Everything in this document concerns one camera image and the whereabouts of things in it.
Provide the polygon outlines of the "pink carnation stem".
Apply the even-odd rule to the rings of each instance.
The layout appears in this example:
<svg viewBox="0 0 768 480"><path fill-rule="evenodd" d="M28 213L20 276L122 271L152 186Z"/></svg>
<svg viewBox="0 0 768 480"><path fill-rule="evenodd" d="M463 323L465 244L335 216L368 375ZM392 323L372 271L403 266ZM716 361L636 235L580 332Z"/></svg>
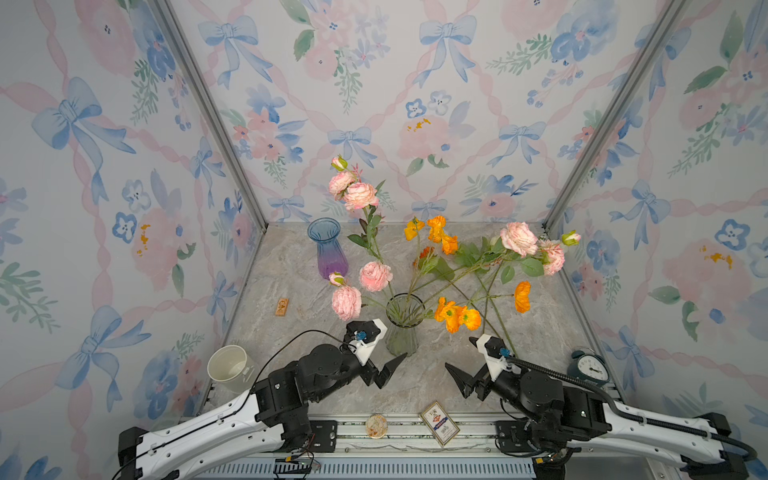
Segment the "pink carnation stem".
<svg viewBox="0 0 768 480"><path fill-rule="evenodd" d="M331 306L342 321L357 319L363 307L365 293L376 293L386 289L393 280L391 267L380 262L366 263L359 271L359 286L352 286L340 272L328 275L329 283L335 288Z"/></svg>

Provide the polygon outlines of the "clear grey glass vase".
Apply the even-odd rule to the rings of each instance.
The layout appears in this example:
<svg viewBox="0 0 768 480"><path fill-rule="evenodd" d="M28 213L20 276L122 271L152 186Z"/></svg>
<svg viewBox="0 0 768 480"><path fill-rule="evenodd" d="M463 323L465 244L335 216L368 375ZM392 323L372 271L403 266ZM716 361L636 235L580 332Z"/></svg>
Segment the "clear grey glass vase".
<svg viewBox="0 0 768 480"><path fill-rule="evenodd" d="M411 356L419 347L417 327L423 322L426 308L416 295L398 293L386 305L386 317L391 326L386 334L390 354Z"/></svg>

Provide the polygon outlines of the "blue purple glass vase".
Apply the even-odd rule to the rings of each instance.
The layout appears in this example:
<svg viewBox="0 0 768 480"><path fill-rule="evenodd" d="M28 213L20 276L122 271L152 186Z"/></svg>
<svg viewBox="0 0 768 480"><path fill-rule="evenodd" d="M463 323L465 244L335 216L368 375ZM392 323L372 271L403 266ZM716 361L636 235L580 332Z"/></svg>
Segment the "blue purple glass vase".
<svg viewBox="0 0 768 480"><path fill-rule="evenodd" d="M342 276L348 273L348 261L339 243L340 234L340 223L329 217L318 218L307 228L307 235L317 248L319 274L325 280L328 280L332 273Z"/></svg>

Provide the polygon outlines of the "yellow poppy flower stem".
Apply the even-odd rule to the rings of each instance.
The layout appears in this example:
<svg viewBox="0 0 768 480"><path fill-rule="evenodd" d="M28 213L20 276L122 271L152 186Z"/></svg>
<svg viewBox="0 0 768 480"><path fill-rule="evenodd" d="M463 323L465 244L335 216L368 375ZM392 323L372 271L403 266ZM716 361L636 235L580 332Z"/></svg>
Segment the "yellow poppy flower stem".
<svg viewBox="0 0 768 480"><path fill-rule="evenodd" d="M407 223L405 239L416 241L418 245L418 253L412 261L409 294L414 295L423 285L430 283L430 280L424 281L425 277L431 277L432 281L451 281L455 278L455 271L448 260L458 253L459 241L457 236L447 232L446 227L447 219L442 215L426 221L414 217Z"/></svg>

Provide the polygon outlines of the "pink rose stem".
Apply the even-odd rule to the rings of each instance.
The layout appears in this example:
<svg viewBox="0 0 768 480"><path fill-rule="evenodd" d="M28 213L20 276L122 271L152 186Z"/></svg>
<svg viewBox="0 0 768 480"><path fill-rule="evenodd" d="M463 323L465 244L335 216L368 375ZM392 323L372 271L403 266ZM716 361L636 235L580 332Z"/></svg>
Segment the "pink rose stem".
<svg viewBox="0 0 768 480"><path fill-rule="evenodd" d="M408 240L417 240L421 233L427 245L414 260L410 296L437 282L449 288L465 277L482 278L493 269L502 283L513 280L518 271L527 277L552 276L564 268L568 249L582 241L575 230L551 239L535 234L526 222L511 222L494 237L465 242L449 232L444 216L430 218L423 227L413 219L405 229Z"/></svg>
<svg viewBox="0 0 768 480"><path fill-rule="evenodd" d="M368 292L379 292L388 288L393 280L391 268L384 263L377 236L378 227L383 217L378 212L380 199L379 188L362 180L359 173L350 168L340 155L331 159L335 174L328 184L330 195L340 202L348 213L358 213L359 234L351 234L349 239L368 251L374 261L363 266L359 281Z"/></svg>

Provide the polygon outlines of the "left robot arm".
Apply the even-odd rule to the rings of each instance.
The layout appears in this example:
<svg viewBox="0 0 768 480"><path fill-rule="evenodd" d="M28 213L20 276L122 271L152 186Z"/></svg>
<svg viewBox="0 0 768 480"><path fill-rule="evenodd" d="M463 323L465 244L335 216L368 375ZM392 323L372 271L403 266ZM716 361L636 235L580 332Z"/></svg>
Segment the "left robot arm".
<svg viewBox="0 0 768 480"><path fill-rule="evenodd" d="M118 439L118 479L192 479L253 453L295 452L314 437L309 406L361 379L384 388L401 354L377 367L370 359L387 334L379 319L352 321L342 339L323 343L272 372L261 370L234 399L178 425L132 427Z"/></svg>

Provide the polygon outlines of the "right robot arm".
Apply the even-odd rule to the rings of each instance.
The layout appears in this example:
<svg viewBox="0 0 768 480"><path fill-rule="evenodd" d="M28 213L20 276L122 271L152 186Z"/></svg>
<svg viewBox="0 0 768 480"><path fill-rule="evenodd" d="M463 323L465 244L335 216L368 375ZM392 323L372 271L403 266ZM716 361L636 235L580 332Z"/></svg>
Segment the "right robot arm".
<svg viewBox="0 0 768 480"><path fill-rule="evenodd" d="M570 459L589 449L652 459L691 479L746 479L758 458L733 437L723 415L686 418L630 407L593 383L515 357L498 337L470 341L483 367L475 374L451 364L446 370L463 397L495 394L515 409L495 423L496 447L531 460L539 478L564 478Z"/></svg>

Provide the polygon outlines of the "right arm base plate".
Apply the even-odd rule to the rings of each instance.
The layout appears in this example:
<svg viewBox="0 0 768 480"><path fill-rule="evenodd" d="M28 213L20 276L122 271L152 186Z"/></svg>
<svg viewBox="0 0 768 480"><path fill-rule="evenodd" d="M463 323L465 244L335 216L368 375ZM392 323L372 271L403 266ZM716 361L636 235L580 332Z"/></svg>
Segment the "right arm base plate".
<svg viewBox="0 0 768 480"><path fill-rule="evenodd" d="M494 422L495 445L504 455L533 458L537 456L553 456L554 458L570 458L582 451L581 447L558 448L540 447L534 444L530 422L523 419L507 419Z"/></svg>

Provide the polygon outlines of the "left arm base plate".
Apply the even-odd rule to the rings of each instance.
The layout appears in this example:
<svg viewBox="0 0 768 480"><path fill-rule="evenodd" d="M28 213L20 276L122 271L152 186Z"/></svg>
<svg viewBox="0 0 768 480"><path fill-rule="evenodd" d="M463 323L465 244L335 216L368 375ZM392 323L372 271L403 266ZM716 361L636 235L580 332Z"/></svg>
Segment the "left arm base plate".
<svg viewBox="0 0 768 480"><path fill-rule="evenodd" d="M292 452L309 450L311 453L334 453L338 427L336 420L310 420L286 441L285 447Z"/></svg>

